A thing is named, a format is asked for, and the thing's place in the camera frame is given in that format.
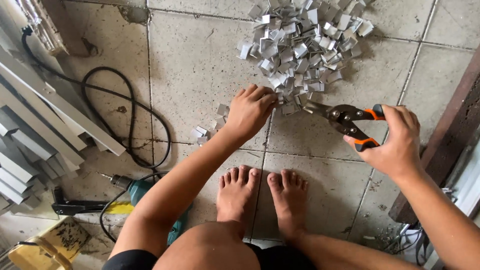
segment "left hand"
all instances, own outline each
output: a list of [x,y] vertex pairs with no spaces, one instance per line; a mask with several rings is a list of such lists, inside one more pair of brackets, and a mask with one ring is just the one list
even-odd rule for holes
[[245,143],[265,125],[275,108],[277,95],[271,88],[250,85],[241,89],[230,105],[228,120],[222,130]]

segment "foot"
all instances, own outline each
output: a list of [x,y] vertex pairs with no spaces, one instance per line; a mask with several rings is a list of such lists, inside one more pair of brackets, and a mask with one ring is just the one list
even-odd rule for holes
[[281,176],[267,177],[278,218],[278,229],[287,243],[295,242],[306,233],[308,182],[296,172],[282,170]]
[[260,178],[260,171],[241,165],[232,168],[225,175],[220,176],[218,195],[216,198],[216,221],[237,221],[244,227],[245,207],[249,203],[255,185]]

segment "teal drill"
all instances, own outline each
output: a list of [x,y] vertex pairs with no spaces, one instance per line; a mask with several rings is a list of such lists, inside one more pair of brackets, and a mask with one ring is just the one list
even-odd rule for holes
[[[145,193],[147,193],[147,191],[150,190],[150,188],[152,188],[154,185],[152,182],[135,180],[127,176],[120,176],[117,174],[109,176],[100,172],[99,174],[110,179],[110,183],[114,184],[116,187],[127,191],[130,194],[130,200],[133,206],[136,206]],[[171,245],[173,241],[175,241],[185,230],[185,225],[187,224],[188,219],[188,211],[190,211],[192,207],[193,204],[188,207],[188,209],[173,225],[171,231],[168,233],[168,245]]]

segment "black power cord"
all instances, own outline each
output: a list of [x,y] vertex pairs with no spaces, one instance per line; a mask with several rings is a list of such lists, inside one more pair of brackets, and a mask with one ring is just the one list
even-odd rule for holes
[[[170,152],[170,146],[171,146],[171,136],[170,136],[170,131],[168,130],[168,127],[167,127],[167,124],[165,123],[165,121],[156,113],[154,112],[153,110],[151,110],[149,107],[145,106],[144,104],[138,102],[137,100],[135,100],[135,95],[133,93],[133,88],[132,88],[132,85],[130,84],[129,80],[127,79],[127,77],[125,77],[125,75],[123,75],[120,71],[116,70],[116,69],[113,69],[113,68],[110,68],[110,67],[96,67],[92,70],[90,70],[86,75],[85,77],[83,78],[83,80],[80,82],[80,81],[77,81],[75,79],[72,79],[72,78],[69,78],[59,72],[57,72],[56,70],[52,69],[51,67],[47,66],[46,64],[44,64],[42,61],[40,61],[34,54],[33,52],[30,50],[30,47],[28,46],[27,44],[27,36],[31,36],[32,33],[33,33],[33,30],[32,28],[30,28],[30,26],[27,26],[27,27],[24,27],[22,28],[22,46],[23,48],[25,49],[26,53],[28,54],[29,57],[31,57],[40,67],[44,68],[45,70],[47,70],[48,72],[54,74],[55,76],[58,76],[68,82],[71,82],[71,83],[74,83],[74,84],[78,84],[80,85],[81,87],[81,90],[82,90],[82,96],[85,100],[85,103],[87,104],[87,106],[89,107],[89,109],[92,111],[92,113],[102,122],[102,124],[105,126],[105,128],[108,130],[108,132],[110,133],[110,135],[112,136],[113,139],[115,139],[118,143],[120,143],[123,147],[125,147],[126,149],[126,152],[132,157],[133,161],[139,165],[140,167],[142,168],[147,168],[147,169],[152,169],[153,170],[153,173],[150,174],[150,175],[147,175],[145,177],[143,177],[142,179],[140,180],[145,180],[145,179],[148,179],[150,177],[155,177],[155,176],[158,176],[159,178],[161,178],[162,175],[166,174],[166,172],[157,172],[156,171],[156,167],[160,166],[163,162],[165,162],[165,160],[167,159],[168,157],[168,154]],[[95,73],[99,72],[99,71],[110,71],[110,72],[113,72],[115,73],[116,75],[118,75],[123,81],[124,83],[127,85],[128,87],[128,91],[130,93],[130,97],[128,96],[124,96],[122,94],[119,94],[117,92],[114,92],[112,90],[108,90],[108,89],[105,89],[103,87],[99,87],[99,86],[95,86],[95,85],[91,85],[91,84],[88,84],[87,81],[88,79]],[[99,90],[99,91],[102,91],[102,92],[106,92],[106,93],[109,93],[109,94],[112,94],[114,96],[117,96],[117,97],[120,97],[120,98],[123,98],[125,100],[128,100],[130,101],[130,103],[132,104],[132,116],[130,118],[130,130],[129,130],[129,135],[128,135],[128,145],[124,145],[123,144],[123,141],[122,141],[122,138],[120,138],[119,136],[117,136],[115,134],[115,132],[111,129],[111,127],[108,125],[108,123],[105,121],[105,119],[103,119],[103,117],[98,113],[98,111],[95,109],[95,107],[93,106],[92,102],[90,101],[90,99],[88,98],[88,95],[86,93],[86,88],[92,88],[92,89],[95,89],[95,90]],[[167,150],[165,151],[165,154],[162,158],[162,160],[157,163],[157,164],[150,164],[149,162],[145,161],[144,159],[140,158],[138,155],[136,155],[134,152],[133,152],[133,146],[132,146],[132,141],[133,141],[133,131],[134,131],[134,126],[135,126],[135,117],[136,117],[136,107],[135,105],[137,106],[140,106],[142,109],[146,110],[147,112],[149,112],[151,115],[153,115],[155,118],[157,118],[160,123],[162,124],[162,126],[165,128],[165,133],[167,134]],[[107,203],[107,205],[104,207],[104,209],[102,210],[102,212],[100,213],[100,226],[102,227],[102,230],[103,232],[108,236],[108,238],[110,238],[110,240],[112,240],[114,243],[116,242],[115,238],[105,229],[105,226],[103,224],[103,215],[105,214],[105,211],[107,210],[107,208],[115,201],[117,200],[120,196],[122,196],[123,194],[125,193],[125,191],[122,191],[120,192],[118,195],[116,195],[110,202]]]

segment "dirty floor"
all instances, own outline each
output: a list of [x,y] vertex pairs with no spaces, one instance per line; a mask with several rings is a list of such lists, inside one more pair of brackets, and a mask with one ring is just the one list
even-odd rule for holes
[[[252,34],[253,23],[247,17],[251,4],[252,0],[65,1],[81,35],[97,50],[95,57],[68,62],[77,79],[97,66],[116,68],[128,77],[137,98],[162,115],[172,132],[171,154],[159,168],[168,170],[198,148],[190,131],[197,125],[210,127],[219,103],[228,104],[249,82],[269,85],[255,62],[236,57],[237,42]],[[480,42],[479,11],[480,2],[473,0],[376,0],[364,15],[376,24],[375,35],[362,40],[363,56],[350,61],[346,79],[328,85],[319,101],[360,108],[375,103],[407,105],[421,121],[426,144]],[[113,74],[96,74],[90,83],[127,93]],[[93,90],[89,95],[114,130],[126,137],[129,104]],[[377,141],[386,137],[385,123],[359,126]],[[142,110],[136,127],[137,152],[158,162],[165,154],[165,130]],[[68,199],[109,200],[119,192],[95,171],[132,177],[151,172],[126,153],[116,157],[92,148],[84,154],[87,161],[80,176],[62,180]],[[262,246],[281,243],[265,181],[268,172],[282,168],[296,169],[311,183],[307,226],[313,233],[380,248],[399,226],[388,217],[399,193],[388,177],[359,160],[324,119],[275,112],[207,182],[194,202],[189,227],[215,220],[217,178],[240,164],[264,171],[246,241]],[[55,223],[59,217],[49,209],[51,201],[44,194],[42,206],[34,211],[0,217],[7,242],[24,240]],[[117,234],[125,218],[110,215],[106,224]],[[113,244],[101,232],[98,215],[84,214],[78,220],[94,238],[74,268],[100,269]]]

